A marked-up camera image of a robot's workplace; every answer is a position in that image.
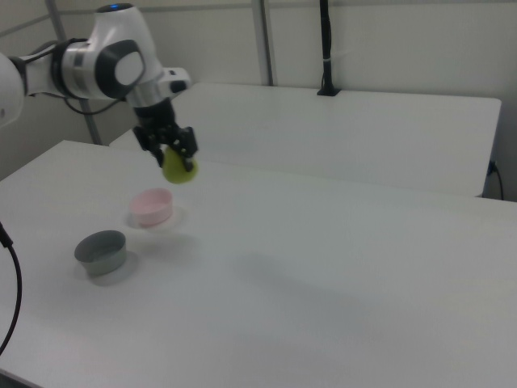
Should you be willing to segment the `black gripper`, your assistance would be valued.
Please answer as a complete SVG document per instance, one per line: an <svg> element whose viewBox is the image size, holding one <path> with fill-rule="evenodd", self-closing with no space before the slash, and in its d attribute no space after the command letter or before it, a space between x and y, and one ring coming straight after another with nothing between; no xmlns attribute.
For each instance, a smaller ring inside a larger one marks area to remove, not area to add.
<svg viewBox="0 0 517 388"><path fill-rule="evenodd" d="M180 157L186 172L194 170L198 144L192 127L179 127L169 99L148 107L134 108L138 125L132 129L142 150L151 153L160 168L164 154L161 145L169 147Z"/></svg>

